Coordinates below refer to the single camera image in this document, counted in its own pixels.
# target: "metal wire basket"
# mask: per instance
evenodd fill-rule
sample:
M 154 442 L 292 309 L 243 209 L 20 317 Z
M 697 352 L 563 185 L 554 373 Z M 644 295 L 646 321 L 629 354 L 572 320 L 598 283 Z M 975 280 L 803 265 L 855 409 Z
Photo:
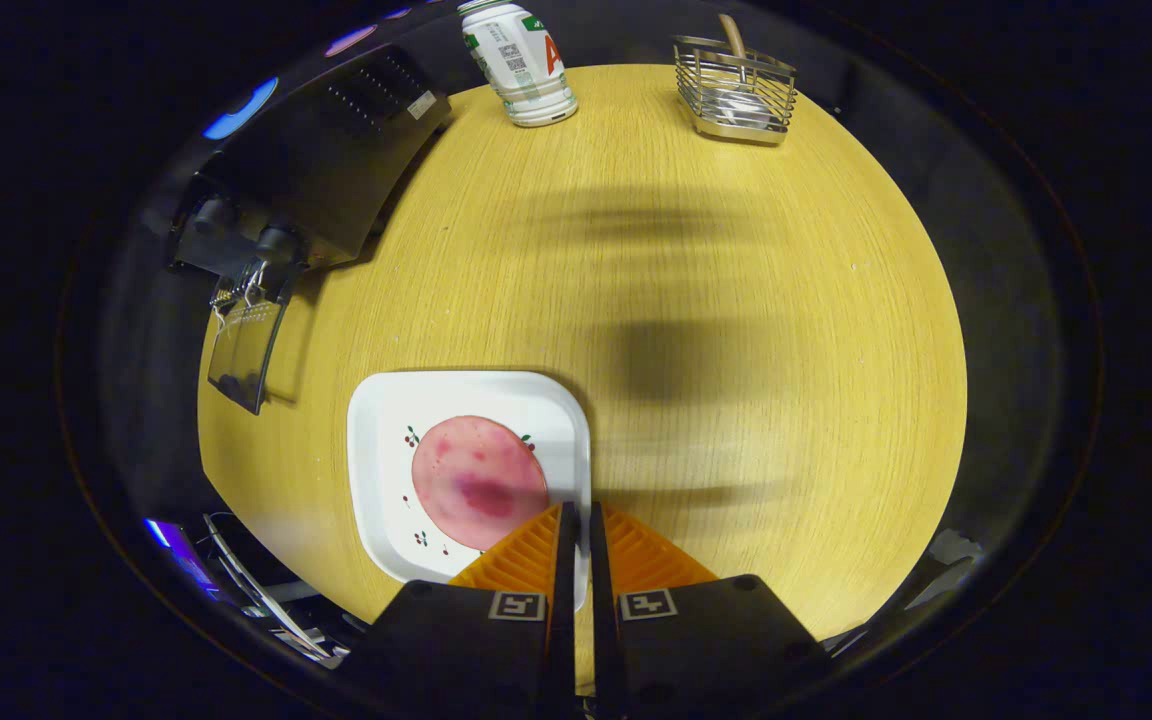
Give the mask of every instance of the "metal wire basket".
M 673 36 L 679 94 L 705 135 L 780 145 L 790 129 L 797 70 L 746 50 L 736 23 L 719 15 L 728 41 Z

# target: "white square plate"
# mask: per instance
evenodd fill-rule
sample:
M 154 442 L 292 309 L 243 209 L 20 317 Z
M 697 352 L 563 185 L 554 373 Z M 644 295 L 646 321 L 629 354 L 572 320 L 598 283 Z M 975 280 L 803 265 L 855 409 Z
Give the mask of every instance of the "white square plate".
M 579 509 L 577 609 L 589 578 L 589 423 L 567 388 L 545 376 L 499 370 L 379 373 L 358 382 L 349 400 L 346 448 L 358 537 L 371 560 L 394 579 L 445 583 L 480 552 L 445 536 L 416 500 L 415 447 L 438 423 L 477 415 L 535 445 L 550 486 L 550 505 Z

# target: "round wooden table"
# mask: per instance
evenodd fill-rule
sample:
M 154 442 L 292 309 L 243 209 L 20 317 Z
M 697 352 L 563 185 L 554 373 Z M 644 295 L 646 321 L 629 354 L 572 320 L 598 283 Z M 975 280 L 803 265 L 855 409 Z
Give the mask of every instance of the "round wooden table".
M 719 577 L 761 575 L 817 638 L 863 623 L 931 541 L 963 450 L 963 338 L 927 233 L 805 97 L 765 147 L 696 135 L 667 65 L 568 79 L 579 113 L 544 128 L 511 126 L 490 88 L 452 97 L 374 258 L 302 279 L 259 418 L 205 382 L 204 348 L 207 477 L 374 620 L 399 584 L 353 518 L 353 388 L 536 370 L 584 406 L 594 500 Z M 590 692 L 588 602 L 576 634 Z

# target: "black machine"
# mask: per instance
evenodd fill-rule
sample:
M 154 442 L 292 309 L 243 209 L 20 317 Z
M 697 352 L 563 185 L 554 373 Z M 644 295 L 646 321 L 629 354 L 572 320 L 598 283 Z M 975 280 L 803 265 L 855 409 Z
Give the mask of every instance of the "black machine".
M 358 259 L 408 164 L 450 113 L 396 46 L 295 88 L 279 78 L 205 132 L 223 141 L 189 181 L 168 234 L 172 266 L 220 275 L 207 381 L 260 414 L 265 370 L 301 273 Z

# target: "blue light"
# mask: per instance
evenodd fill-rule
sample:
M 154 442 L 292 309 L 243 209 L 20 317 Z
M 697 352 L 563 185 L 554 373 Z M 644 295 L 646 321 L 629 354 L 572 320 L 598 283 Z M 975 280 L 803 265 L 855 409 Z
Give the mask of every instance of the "blue light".
M 243 105 L 243 109 L 238 109 L 237 113 L 220 115 L 220 118 L 215 119 L 214 123 L 211 123 L 210 128 L 202 131 L 202 136 L 206 137 L 207 141 L 220 141 L 221 138 L 229 137 L 236 129 L 243 127 L 243 123 L 250 120 L 257 109 L 260 109 L 271 94 L 274 94 L 274 88 L 278 88 L 278 78 L 268 78 L 264 85 L 252 91 L 252 99 L 248 100 L 247 105 Z
M 159 538 L 159 543 L 162 544 L 164 547 L 172 547 L 172 544 L 168 543 L 168 538 L 162 537 L 162 530 L 159 529 L 159 524 L 157 524 L 153 520 L 145 520 L 145 524 L 150 526 L 151 530 L 154 530 L 156 537 Z

